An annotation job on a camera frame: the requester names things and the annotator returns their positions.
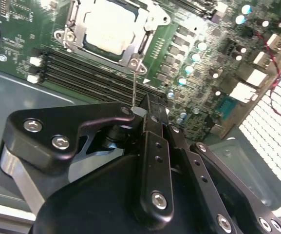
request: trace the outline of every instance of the perforated metal panel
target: perforated metal panel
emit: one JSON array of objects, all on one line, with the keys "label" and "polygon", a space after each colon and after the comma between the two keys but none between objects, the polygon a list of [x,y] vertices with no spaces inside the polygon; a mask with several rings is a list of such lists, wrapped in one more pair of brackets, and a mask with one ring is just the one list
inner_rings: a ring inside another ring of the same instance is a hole
[{"label": "perforated metal panel", "polygon": [[[270,91],[240,126],[241,131],[281,180],[281,116],[270,106]],[[281,82],[272,94],[273,106],[281,113]]]}]

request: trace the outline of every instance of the green circuit board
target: green circuit board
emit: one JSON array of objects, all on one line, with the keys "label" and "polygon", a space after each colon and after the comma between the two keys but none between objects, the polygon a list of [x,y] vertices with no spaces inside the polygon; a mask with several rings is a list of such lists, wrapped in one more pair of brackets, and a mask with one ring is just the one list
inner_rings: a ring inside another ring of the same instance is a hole
[{"label": "green circuit board", "polygon": [[[280,33],[281,29],[272,24],[268,27],[255,24],[255,19],[269,22],[279,20],[280,4],[278,0],[220,0],[218,2],[223,3],[226,10],[221,13],[221,19],[214,22],[204,20],[168,0],[157,2],[171,21],[155,31],[143,59],[148,71],[137,75],[137,82],[167,94],[170,121],[183,129],[187,138],[202,140],[214,123],[225,121],[233,108],[242,104],[223,92],[217,95],[217,91],[222,82],[234,79],[238,68],[243,63],[251,64],[256,52],[262,50],[263,43],[257,37],[250,37],[247,29],[253,28],[269,36]],[[251,6],[251,13],[245,15],[245,23],[238,25],[236,17],[242,14],[241,9],[246,4]],[[69,7],[70,0],[0,0],[0,71],[27,79],[32,49],[49,48],[132,80],[132,73],[124,73],[102,62],[67,52],[53,37],[56,30],[65,28]],[[181,28],[188,29],[188,36],[180,35]],[[174,44],[178,36],[184,39],[181,46]],[[196,46],[200,41],[207,45],[203,51]],[[226,52],[230,41],[247,49],[240,61]],[[171,54],[174,46],[179,49],[179,54],[175,56]],[[193,54],[198,54],[201,60],[194,62]],[[176,59],[175,63],[166,63],[169,55]],[[187,73],[187,66],[192,67],[193,72]],[[211,69],[218,71],[218,78],[213,78],[209,73]],[[179,78],[186,79],[186,84],[180,84]],[[50,80],[35,85],[43,85],[90,103],[96,102],[89,95]],[[180,122],[178,119],[183,110],[186,116]]]}]

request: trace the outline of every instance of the motherboard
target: motherboard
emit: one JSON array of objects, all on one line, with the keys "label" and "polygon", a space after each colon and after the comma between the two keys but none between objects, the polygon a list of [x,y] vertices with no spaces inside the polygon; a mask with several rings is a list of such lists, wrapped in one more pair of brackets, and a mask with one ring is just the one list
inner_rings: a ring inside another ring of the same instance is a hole
[{"label": "motherboard", "polygon": [[281,1],[0,0],[0,71],[88,103],[154,93],[202,141],[275,79],[257,33],[280,58]]}]

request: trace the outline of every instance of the bolt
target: bolt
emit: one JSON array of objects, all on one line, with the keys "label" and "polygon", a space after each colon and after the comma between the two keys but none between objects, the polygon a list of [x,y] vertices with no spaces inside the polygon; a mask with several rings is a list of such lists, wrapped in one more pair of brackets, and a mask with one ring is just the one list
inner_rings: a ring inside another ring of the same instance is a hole
[{"label": "bolt", "polygon": [[281,233],[281,226],[275,220],[271,220],[272,225]]},{"label": "bolt", "polygon": [[126,107],[122,107],[122,108],[121,108],[121,111],[122,111],[124,114],[126,114],[126,115],[129,115],[129,114],[130,114],[130,111],[129,111],[128,108],[126,108]]},{"label": "bolt", "polygon": [[267,232],[271,232],[271,227],[269,225],[269,223],[267,223],[266,220],[264,220],[263,218],[259,218],[260,223],[262,224],[262,227],[267,231]]},{"label": "bolt", "polygon": [[167,202],[165,197],[158,193],[158,192],[154,192],[152,193],[152,203],[155,205],[156,208],[160,209],[160,210],[164,210],[166,209],[167,206]]},{"label": "bolt", "polygon": [[40,122],[37,120],[27,120],[24,122],[23,127],[25,130],[32,132],[32,133],[37,133],[42,130],[43,126]]},{"label": "bolt", "polygon": [[226,232],[226,233],[231,233],[232,228],[229,223],[229,221],[223,217],[221,214],[217,215],[217,222],[219,226]]},{"label": "bolt", "polygon": [[52,145],[59,150],[65,150],[69,148],[70,143],[65,136],[56,136],[52,139]]},{"label": "bolt", "polygon": [[6,62],[7,61],[6,55],[0,55],[0,61],[1,62]]},{"label": "bolt", "polygon": [[206,148],[203,145],[199,145],[198,147],[201,151],[206,152]]},{"label": "bolt", "polygon": [[171,128],[174,130],[174,132],[179,133],[179,129],[176,126],[172,126]]}]

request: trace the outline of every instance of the red wire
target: red wire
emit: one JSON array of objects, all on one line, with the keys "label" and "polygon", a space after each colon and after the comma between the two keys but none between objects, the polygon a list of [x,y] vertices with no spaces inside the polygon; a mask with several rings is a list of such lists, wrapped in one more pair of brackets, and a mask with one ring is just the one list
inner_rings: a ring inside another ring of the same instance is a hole
[{"label": "red wire", "polygon": [[272,98],[271,98],[271,96],[272,96],[273,92],[275,91],[277,85],[278,85],[278,84],[280,83],[280,81],[281,81],[281,71],[280,71],[279,66],[278,66],[278,64],[277,64],[277,62],[276,62],[276,58],[274,57],[274,55],[273,55],[271,49],[269,48],[269,45],[267,44],[267,41],[265,40],[265,38],[264,38],[260,33],[258,33],[258,32],[256,33],[256,35],[257,35],[258,38],[260,38],[260,39],[263,41],[263,43],[265,44],[265,47],[267,48],[267,51],[268,51],[269,54],[270,54],[270,57],[271,57],[271,59],[272,59],[272,62],[273,62],[273,64],[275,65],[275,67],[276,67],[276,69],[277,69],[277,74],[278,74],[278,75],[277,75],[277,78],[276,78],[276,80],[272,83],[271,88],[270,88],[270,107],[271,107],[271,109],[274,111],[274,113],[276,113],[277,115],[281,116],[281,113],[279,113],[279,112],[273,107]]}]

